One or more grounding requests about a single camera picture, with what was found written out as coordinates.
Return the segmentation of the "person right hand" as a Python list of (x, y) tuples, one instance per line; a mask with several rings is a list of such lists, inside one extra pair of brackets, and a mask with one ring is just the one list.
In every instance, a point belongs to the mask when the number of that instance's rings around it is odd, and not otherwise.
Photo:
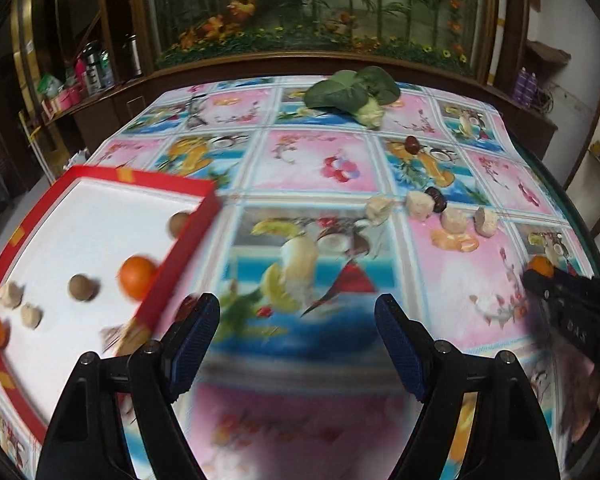
[(564, 409), (560, 432), (568, 436), (565, 467), (573, 476), (600, 469), (600, 363), (562, 346), (557, 351)]

